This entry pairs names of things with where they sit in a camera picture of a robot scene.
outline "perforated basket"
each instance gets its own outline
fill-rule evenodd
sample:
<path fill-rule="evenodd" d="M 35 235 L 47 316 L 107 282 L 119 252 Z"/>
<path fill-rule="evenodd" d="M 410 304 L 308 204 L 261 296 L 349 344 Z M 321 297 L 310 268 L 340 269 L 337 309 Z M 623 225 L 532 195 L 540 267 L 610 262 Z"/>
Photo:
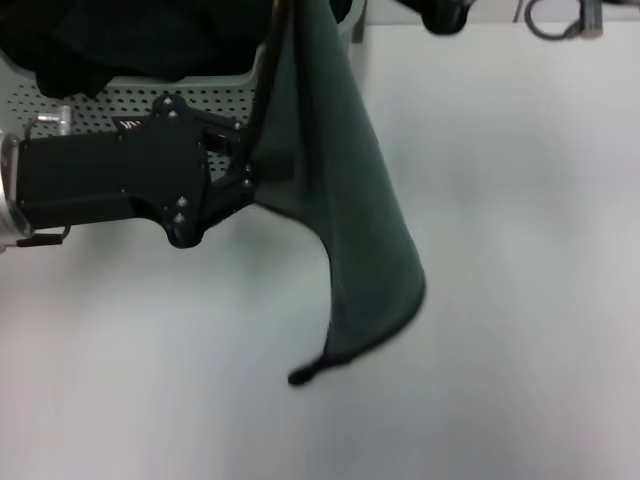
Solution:
<path fill-rule="evenodd" d="M 353 0 L 351 11 L 338 26 L 345 48 L 351 44 L 354 29 L 364 15 L 365 0 Z M 262 49 L 254 67 L 244 75 L 227 77 L 188 77 L 178 83 L 160 83 L 136 77 L 115 78 L 95 99 L 75 95 L 64 101 L 44 97 L 34 75 L 21 69 L 0 52 L 0 130 L 22 134 L 27 122 L 38 113 L 54 111 L 62 104 L 74 112 L 73 133 L 115 131 L 112 116 L 140 116 L 150 112 L 158 95 L 181 95 L 194 108 L 241 121 L 249 119 L 253 106 L 257 71 Z M 33 138 L 52 136 L 56 127 L 38 125 Z M 222 175 L 229 159 L 209 159 L 212 176 Z"/>

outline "silver motor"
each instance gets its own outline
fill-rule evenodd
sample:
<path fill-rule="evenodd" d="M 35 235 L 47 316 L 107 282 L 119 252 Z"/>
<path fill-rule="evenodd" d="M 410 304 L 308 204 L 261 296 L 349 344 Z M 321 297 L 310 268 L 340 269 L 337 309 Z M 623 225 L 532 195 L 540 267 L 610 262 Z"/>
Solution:
<path fill-rule="evenodd" d="M 33 235 L 16 203 L 19 146 L 15 134 L 0 133 L 0 253 Z"/>

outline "black cloth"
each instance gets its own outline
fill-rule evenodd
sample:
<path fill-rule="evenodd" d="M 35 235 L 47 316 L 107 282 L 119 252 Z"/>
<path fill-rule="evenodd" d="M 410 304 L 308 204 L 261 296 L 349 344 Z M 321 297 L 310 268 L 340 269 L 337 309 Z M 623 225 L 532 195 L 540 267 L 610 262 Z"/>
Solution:
<path fill-rule="evenodd" d="M 337 21 L 351 0 L 330 0 Z M 272 0 L 0 0 L 0 49 L 41 92 L 97 95 L 114 76 L 175 82 L 251 70 Z"/>
<path fill-rule="evenodd" d="M 454 35 L 467 24 L 475 0 L 397 0 L 422 16 L 422 23 L 434 35 Z"/>

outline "black object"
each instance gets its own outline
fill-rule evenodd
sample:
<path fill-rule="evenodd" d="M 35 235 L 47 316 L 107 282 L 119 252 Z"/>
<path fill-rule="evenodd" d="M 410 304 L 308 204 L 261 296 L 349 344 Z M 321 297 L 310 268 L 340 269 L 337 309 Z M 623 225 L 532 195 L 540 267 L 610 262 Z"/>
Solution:
<path fill-rule="evenodd" d="M 65 227 L 62 233 L 37 233 L 31 238 L 25 240 L 18 240 L 16 247 L 30 248 L 30 247 L 51 247 L 54 245 L 62 245 L 65 239 L 69 236 L 71 227 Z"/>
<path fill-rule="evenodd" d="M 278 5 L 246 129 L 161 97 L 132 129 L 23 142 L 17 198 L 36 229 L 144 217 L 181 248 L 250 203 L 301 222 L 332 292 L 320 356 L 289 377 L 302 385 L 402 330 L 425 278 L 329 4 Z M 207 150 L 233 155 L 213 183 Z"/>
<path fill-rule="evenodd" d="M 422 16 L 422 23 L 435 35 L 453 35 L 467 23 L 474 0 L 397 0 Z"/>
<path fill-rule="evenodd" d="M 341 21 L 351 0 L 330 0 Z M 254 65 L 273 0 L 0 0 L 0 49 L 43 95 L 97 95 L 114 76 L 175 82 Z"/>

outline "black fabric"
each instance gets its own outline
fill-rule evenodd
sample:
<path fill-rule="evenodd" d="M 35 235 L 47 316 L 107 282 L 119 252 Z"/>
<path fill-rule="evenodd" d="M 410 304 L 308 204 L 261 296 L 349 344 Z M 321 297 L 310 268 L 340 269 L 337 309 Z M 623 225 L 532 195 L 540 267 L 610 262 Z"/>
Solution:
<path fill-rule="evenodd" d="M 397 0 L 422 16 L 422 23 L 434 35 L 454 35 L 467 24 L 475 0 Z"/>
<path fill-rule="evenodd" d="M 256 202 L 307 226 L 329 256 L 331 321 L 320 356 L 289 377 L 299 386 L 400 332 L 426 283 L 327 3 L 285 3 L 291 18 L 251 162 Z"/>
<path fill-rule="evenodd" d="M 0 0 L 0 49 L 46 96 L 97 95 L 116 75 L 178 81 L 251 70 L 272 0 Z M 336 18 L 351 0 L 331 0 Z"/>

